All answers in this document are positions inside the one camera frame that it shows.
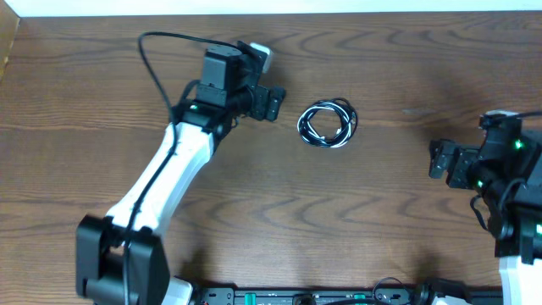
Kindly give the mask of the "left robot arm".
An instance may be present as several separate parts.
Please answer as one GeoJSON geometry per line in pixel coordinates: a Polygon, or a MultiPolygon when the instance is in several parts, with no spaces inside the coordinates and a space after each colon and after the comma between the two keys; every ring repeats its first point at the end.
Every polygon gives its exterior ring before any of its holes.
{"type": "Polygon", "coordinates": [[[163,238],[200,169],[241,116],[274,121],[282,87],[259,83],[274,53],[251,42],[209,41],[202,75],[188,83],[151,162],[105,216],[75,232],[75,291],[95,304],[191,304],[194,287],[170,274],[163,238]]]}

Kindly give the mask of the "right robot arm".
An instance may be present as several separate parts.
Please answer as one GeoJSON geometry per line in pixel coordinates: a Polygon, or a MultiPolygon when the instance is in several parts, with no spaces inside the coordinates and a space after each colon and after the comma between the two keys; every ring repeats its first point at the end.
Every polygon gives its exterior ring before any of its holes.
{"type": "Polygon", "coordinates": [[[541,113],[489,111],[479,118],[479,147],[448,139],[429,143],[429,176],[452,189],[475,191],[470,205],[489,210],[476,218],[495,239],[505,304],[541,302],[541,133],[523,120],[541,113]]]}

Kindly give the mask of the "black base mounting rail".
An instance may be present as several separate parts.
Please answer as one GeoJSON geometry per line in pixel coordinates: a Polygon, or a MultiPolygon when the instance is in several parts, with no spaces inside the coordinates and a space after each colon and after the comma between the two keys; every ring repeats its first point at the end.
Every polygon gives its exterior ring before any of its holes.
{"type": "Polygon", "coordinates": [[[413,304],[413,292],[391,286],[361,290],[270,290],[204,287],[193,292],[190,305],[329,304],[344,300],[377,300],[384,304],[413,304]]]}

